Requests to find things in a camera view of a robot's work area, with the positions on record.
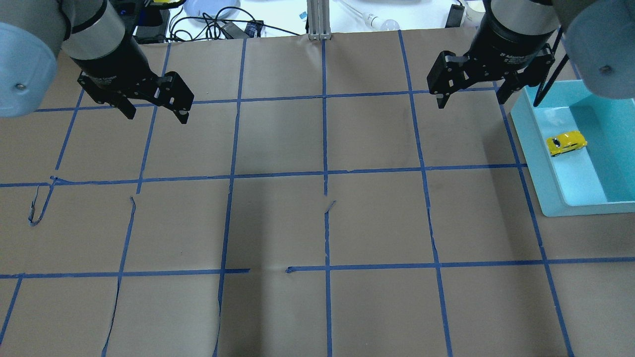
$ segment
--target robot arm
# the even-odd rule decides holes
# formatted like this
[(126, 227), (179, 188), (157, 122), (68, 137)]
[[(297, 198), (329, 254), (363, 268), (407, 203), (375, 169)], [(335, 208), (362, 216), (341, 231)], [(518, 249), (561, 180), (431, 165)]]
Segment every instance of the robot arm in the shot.
[(150, 70), (133, 27), (108, 0), (0, 0), (0, 9), (0, 116), (37, 109), (61, 49), (82, 69), (77, 81), (97, 103), (132, 119), (129, 98), (142, 99), (187, 122), (194, 95), (176, 72), (159, 77)]
[(547, 77), (554, 56), (547, 40), (562, 23), (565, 47), (585, 85), (608, 98), (635, 97), (634, 0), (484, 0), (485, 16), (461, 57), (442, 51), (427, 76), (444, 108), (474, 83), (504, 79), (500, 104)]

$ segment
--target yellow car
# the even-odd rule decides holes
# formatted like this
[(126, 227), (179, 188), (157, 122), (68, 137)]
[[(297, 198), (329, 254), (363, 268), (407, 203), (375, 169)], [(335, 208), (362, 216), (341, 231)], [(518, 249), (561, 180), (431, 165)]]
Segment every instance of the yellow car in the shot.
[(552, 158), (587, 145), (587, 141), (578, 130), (568, 131), (547, 139), (547, 147)]

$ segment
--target plastic bin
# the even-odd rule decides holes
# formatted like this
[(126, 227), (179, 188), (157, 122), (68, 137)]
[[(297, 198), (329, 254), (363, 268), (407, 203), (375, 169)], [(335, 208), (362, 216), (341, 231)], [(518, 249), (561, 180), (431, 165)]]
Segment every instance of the plastic bin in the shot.
[[(542, 213), (635, 212), (635, 100), (558, 81), (534, 108), (536, 90), (525, 87), (511, 114)], [(545, 140), (571, 130), (582, 132), (587, 147), (552, 158)]]

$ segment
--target light blue joint cap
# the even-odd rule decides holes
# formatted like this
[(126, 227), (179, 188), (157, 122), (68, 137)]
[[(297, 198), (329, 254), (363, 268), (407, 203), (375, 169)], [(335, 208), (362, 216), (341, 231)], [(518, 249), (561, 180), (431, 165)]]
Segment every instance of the light blue joint cap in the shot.
[(57, 60), (42, 40), (0, 22), (0, 117), (35, 111), (56, 73)]

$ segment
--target toy car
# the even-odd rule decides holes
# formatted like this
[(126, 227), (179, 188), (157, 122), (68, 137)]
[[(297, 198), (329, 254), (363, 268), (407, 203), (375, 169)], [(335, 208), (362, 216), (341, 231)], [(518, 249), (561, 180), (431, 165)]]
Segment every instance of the toy car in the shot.
[(568, 131), (547, 139), (547, 147), (552, 158), (565, 152), (581, 149), (586, 145), (586, 139), (578, 130)]

